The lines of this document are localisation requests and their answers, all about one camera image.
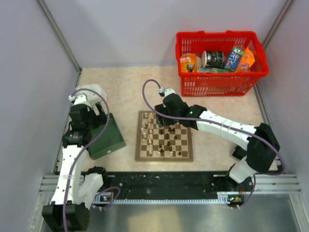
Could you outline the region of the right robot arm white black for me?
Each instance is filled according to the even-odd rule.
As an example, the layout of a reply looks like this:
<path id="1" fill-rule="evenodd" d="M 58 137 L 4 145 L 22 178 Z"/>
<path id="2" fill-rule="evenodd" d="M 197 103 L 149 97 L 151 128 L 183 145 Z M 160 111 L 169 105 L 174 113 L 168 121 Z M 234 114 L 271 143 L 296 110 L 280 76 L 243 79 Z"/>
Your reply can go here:
<path id="1" fill-rule="evenodd" d="M 161 104 L 154 108 L 160 127 L 176 123 L 197 131 L 209 132 L 236 144 L 234 156 L 239 163 L 233 165 L 225 185 L 230 191 L 237 191 L 243 181 L 256 173 L 266 174 L 280 149 L 271 129 L 265 123 L 259 126 L 242 124 L 214 114 L 199 105 L 188 106 L 171 88 L 160 88 Z"/>

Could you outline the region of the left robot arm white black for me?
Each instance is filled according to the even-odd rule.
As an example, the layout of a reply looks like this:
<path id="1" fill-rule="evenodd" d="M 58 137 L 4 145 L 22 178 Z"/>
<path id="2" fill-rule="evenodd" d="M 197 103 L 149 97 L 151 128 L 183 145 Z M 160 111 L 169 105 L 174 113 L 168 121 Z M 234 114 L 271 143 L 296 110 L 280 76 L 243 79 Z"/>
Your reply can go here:
<path id="1" fill-rule="evenodd" d="M 98 191 L 106 191 L 109 179 L 98 173 L 87 174 L 81 183 L 81 168 L 89 147 L 105 132 L 110 113 L 100 102 L 97 115 L 86 94 L 72 94 L 69 129 L 62 137 L 62 164 L 56 190 L 42 216 L 54 232 L 85 231 L 89 225 L 90 207 Z"/>

